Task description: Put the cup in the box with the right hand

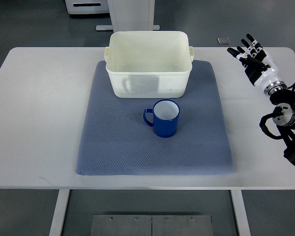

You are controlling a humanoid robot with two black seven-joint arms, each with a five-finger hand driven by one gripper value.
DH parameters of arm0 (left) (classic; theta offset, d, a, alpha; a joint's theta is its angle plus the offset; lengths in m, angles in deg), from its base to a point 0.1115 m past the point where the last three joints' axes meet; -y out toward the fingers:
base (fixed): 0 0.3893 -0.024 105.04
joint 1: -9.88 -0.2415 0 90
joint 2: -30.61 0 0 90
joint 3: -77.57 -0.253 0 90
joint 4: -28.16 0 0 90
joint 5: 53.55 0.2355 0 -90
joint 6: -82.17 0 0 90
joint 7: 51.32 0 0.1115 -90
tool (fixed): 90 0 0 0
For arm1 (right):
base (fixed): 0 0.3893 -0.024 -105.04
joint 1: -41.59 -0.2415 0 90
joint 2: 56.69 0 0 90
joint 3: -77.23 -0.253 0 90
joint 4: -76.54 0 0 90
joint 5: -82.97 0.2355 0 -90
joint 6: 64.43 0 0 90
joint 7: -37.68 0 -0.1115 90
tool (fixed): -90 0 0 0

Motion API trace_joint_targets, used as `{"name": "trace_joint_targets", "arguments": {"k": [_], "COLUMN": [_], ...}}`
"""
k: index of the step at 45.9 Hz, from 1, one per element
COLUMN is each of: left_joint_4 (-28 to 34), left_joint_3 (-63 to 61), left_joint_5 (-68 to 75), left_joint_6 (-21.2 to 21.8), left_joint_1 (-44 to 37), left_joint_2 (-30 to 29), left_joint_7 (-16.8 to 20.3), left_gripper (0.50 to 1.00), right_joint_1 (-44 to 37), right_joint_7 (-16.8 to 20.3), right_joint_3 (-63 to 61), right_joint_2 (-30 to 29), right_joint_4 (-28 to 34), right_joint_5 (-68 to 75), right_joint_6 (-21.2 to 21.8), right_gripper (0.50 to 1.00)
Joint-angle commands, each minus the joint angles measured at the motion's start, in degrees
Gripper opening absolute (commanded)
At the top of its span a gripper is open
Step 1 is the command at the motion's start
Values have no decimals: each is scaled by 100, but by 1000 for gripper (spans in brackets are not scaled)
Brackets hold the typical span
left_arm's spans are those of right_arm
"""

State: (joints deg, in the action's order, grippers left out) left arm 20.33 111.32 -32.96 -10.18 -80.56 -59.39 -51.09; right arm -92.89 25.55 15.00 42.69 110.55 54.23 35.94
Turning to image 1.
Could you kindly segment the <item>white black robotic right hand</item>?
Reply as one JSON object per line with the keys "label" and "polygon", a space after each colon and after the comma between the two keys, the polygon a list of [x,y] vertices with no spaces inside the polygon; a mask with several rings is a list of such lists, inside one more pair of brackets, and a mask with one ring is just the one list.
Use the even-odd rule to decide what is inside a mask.
{"label": "white black robotic right hand", "polygon": [[272,56],[252,35],[247,34],[246,37],[241,40],[244,47],[228,48],[227,52],[240,61],[250,83],[266,96],[286,89],[287,85],[279,77],[279,69]]}

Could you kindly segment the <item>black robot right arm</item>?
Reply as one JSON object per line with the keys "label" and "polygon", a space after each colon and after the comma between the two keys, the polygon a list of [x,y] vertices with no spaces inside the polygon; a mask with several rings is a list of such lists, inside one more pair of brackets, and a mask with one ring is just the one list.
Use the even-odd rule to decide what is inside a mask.
{"label": "black robot right arm", "polygon": [[[290,87],[276,83],[268,94],[275,108],[272,113],[261,118],[259,126],[268,137],[284,141],[284,157],[295,166],[295,82]],[[266,126],[269,119],[274,122],[280,135],[269,131]]]}

